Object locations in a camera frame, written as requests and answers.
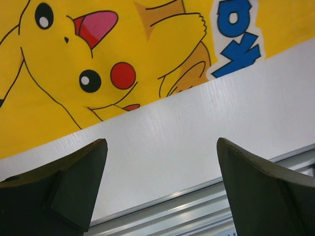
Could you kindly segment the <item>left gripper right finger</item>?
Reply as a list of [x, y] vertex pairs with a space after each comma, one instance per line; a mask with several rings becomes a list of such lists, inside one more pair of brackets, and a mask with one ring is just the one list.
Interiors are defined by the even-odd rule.
[[313, 236], [315, 178], [259, 157], [225, 138], [217, 154], [239, 236]]

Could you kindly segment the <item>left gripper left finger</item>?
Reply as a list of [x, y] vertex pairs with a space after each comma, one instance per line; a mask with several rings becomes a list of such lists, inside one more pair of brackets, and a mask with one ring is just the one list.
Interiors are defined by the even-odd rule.
[[89, 230], [108, 144], [98, 139], [65, 157], [0, 183], [2, 233]]

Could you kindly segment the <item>yellow Pikachu placemat cloth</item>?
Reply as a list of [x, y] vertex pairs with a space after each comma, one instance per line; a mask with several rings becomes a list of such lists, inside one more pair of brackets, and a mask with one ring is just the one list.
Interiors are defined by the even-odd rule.
[[220, 78], [314, 36], [312, 0], [3, 0], [0, 156]]

